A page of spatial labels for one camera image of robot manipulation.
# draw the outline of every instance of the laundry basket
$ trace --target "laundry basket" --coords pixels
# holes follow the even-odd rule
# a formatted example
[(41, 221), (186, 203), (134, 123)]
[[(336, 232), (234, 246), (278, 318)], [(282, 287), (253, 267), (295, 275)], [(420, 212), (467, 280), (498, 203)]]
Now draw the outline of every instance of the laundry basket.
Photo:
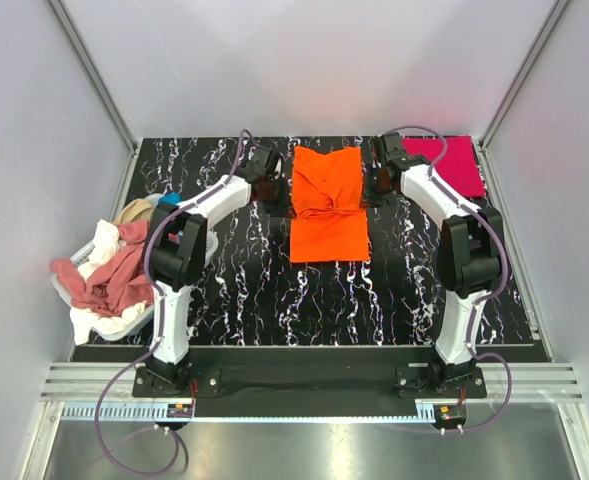
[[(158, 204), (159, 199), (162, 197), (161, 194), (153, 194), (145, 199), (152, 205), (156, 206)], [(210, 258), (214, 254), (218, 247), (218, 238), (216, 234), (212, 231), (207, 232), (207, 253), (205, 254), (205, 265), (209, 265)], [(81, 248), (78, 252), (70, 257), (70, 260), (74, 264), (75, 267), (79, 267), (81, 264), (87, 262), (89, 254), (94, 249), (94, 243), (88, 242), (83, 248)], [(72, 307), (72, 295), (65, 289), (63, 285), (58, 281), (58, 276), (56, 274), (52, 275), (52, 285), (58, 292), (59, 296), (63, 299), (67, 305)], [(107, 340), (108, 342), (115, 342), (120, 340), (123, 337), (128, 335), (133, 335), (137, 333), (141, 328), (145, 326), (145, 324), (152, 319), (154, 316), (154, 305), (150, 305), (147, 307), (143, 313), (141, 313), (138, 317), (136, 317), (130, 324), (128, 324), (123, 330), (120, 330), (116, 333), (103, 333), (97, 328), (92, 328), (96, 333), (98, 333), (102, 338)]]

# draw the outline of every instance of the clothing pile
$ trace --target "clothing pile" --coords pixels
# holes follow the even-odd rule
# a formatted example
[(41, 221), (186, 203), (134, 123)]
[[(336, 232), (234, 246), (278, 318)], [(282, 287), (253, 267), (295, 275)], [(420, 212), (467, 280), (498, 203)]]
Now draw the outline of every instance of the clothing pile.
[(154, 207), (134, 200), (109, 223), (99, 220), (87, 262), (77, 267), (69, 258), (50, 265), (72, 297), (70, 319), (76, 345), (89, 341), (90, 330), (115, 334), (154, 302), (143, 272), (143, 248)]

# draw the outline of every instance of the pink cloth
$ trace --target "pink cloth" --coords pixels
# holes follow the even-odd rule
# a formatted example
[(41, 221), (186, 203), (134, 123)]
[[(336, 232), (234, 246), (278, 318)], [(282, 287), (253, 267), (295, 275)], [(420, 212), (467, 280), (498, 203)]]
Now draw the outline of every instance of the pink cloth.
[[(422, 153), (429, 160), (436, 158), (443, 148), (437, 138), (404, 138), (403, 146), (410, 155)], [(485, 185), (476, 166), (470, 137), (447, 138), (447, 153), (436, 165), (436, 171), (464, 197), (485, 195)]]
[(126, 245), (99, 267), (87, 283), (69, 258), (52, 262), (50, 269), (58, 274), (59, 282), (72, 295), (72, 306), (89, 308), (104, 317), (119, 317), (123, 310), (136, 303), (152, 304), (154, 294), (142, 263), (147, 229), (145, 220), (120, 225), (120, 239)]

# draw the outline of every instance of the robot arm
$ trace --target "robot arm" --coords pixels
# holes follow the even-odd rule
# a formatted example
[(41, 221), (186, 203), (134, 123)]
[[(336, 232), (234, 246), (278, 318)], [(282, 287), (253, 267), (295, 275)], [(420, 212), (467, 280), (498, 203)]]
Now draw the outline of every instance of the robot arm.
[[(182, 375), (180, 362), (189, 350), (186, 318), (191, 293), (218, 245), (212, 228), (254, 200), (270, 215), (294, 215), (287, 180), (279, 173), (281, 162), (279, 154), (259, 145), (234, 176), (223, 176), (178, 205), (160, 204), (154, 210), (145, 248), (152, 249), (150, 273), (163, 292), (154, 290), (154, 338), (159, 346), (147, 362), (155, 376), (176, 383)], [(170, 221), (154, 245), (148, 245), (152, 233), (170, 214), (189, 205), (194, 206)]]
[(416, 202), (441, 231), (437, 273), (447, 290), (445, 314), (428, 376), (436, 390), (460, 388), (475, 368), (467, 337), (471, 334), (474, 342), (478, 334), (485, 306), (479, 300), (496, 288), (501, 277), (499, 252), (469, 211), (484, 217), (502, 240), (501, 215), (459, 195), (424, 157), (409, 155), (398, 134), (377, 138), (375, 150), (380, 168), (370, 170), (366, 201), (369, 197), (372, 206), (380, 206), (386, 195), (400, 193)]

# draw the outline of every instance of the orange cloth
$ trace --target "orange cloth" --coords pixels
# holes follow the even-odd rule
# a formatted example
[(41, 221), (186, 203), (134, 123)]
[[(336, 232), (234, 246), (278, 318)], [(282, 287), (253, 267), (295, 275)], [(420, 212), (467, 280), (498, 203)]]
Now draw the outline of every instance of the orange cloth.
[(361, 149), (347, 147), (322, 155), (294, 149), (290, 261), (368, 261), (367, 216)]

